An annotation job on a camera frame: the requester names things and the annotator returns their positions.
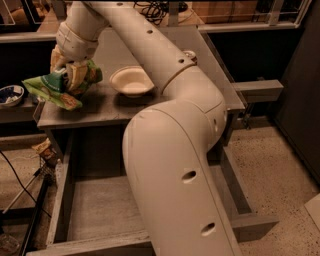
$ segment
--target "dark wall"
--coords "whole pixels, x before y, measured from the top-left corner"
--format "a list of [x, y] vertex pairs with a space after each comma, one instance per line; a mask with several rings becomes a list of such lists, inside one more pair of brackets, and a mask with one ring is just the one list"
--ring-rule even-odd
[[305, 32], [281, 79], [274, 118], [320, 184], [320, 1], [313, 1]]
[[235, 82], [280, 79], [302, 29], [212, 33], [210, 39]]
[[51, 51], [56, 42], [0, 44], [0, 87], [50, 73]]

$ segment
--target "cardboard box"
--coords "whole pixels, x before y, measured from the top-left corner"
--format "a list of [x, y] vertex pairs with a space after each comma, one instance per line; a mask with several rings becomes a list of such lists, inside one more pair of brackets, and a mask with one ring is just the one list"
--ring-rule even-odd
[[257, 0], [192, 2], [192, 9], [204, 23], [251, 21]]

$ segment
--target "small blue bowl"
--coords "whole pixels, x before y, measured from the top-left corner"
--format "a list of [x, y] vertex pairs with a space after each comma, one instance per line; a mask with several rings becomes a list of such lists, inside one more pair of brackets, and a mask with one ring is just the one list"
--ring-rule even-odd
[[20, 103], [24, 88], [20, 85], [9, 85], [0, 89], [0, 107], [13, 107]]

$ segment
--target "floor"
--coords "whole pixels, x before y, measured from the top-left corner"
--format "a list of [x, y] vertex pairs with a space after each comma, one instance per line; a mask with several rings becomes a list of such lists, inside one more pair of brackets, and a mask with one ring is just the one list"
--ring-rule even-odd
[[[26, 184], [39, 168], [39, 156], [32, 145], [44, 141], [43, 134], [0, 137], [0, 149], [7, 156]], [[240, 243], [244, 256], [306, 256], [320, 255], [320, 231], [304, 204], [320, 193], [319, 186], [297, 158], [279, 130], [271, 123], [252, 122], [251, 129], [235, 130], [229, 147], [239, 166], [254, 210], [261, 215], [279, 217], [279, 223], [262, 239]], [[0, 209], [4, 209], [20, 191], [11, 168], [0, 156]], [[29, 187], [37, 197], [43, 175]], [[43, 208], [50, 213], [55, 185], [49, 187]], [[34, 202], [23, 193], [13, 208], [32, 207]], [[34, 246], [45, 246], [50, 218], [41, 215]], [[4, 226], [5, 232], [23, 240], [26, 225]]]

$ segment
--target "bowl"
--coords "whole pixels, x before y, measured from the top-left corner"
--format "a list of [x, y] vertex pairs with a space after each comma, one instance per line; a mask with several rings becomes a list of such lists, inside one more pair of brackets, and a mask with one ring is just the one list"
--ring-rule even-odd
[[137, 98], [153, 89], [154, 84], [140, 66], [124, 67], [112, 74], [110, 85], [129, 98]]
[[24, 88], [20, 85], [9, 85], [0, 89], [0, 107], [13, 107], [20, 103]]

